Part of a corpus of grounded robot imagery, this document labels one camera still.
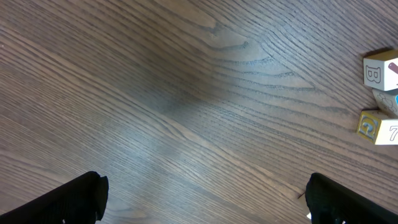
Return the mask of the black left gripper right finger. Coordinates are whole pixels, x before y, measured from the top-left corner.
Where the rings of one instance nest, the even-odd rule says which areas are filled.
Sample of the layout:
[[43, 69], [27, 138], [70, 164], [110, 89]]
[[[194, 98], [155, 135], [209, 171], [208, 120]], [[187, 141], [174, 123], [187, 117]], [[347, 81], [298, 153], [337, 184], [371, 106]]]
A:
[[397, 214], [315, 172], [305, 191], [312, 224], [397, 224]]

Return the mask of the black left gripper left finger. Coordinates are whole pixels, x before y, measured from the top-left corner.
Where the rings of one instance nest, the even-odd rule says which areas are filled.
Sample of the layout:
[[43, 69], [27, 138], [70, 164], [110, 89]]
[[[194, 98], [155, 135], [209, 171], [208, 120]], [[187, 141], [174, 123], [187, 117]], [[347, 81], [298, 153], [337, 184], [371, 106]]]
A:
[[1, 224], [94, 224], [104, 216], [108, 191], [108, 178], [89, 171], [2, 214]]

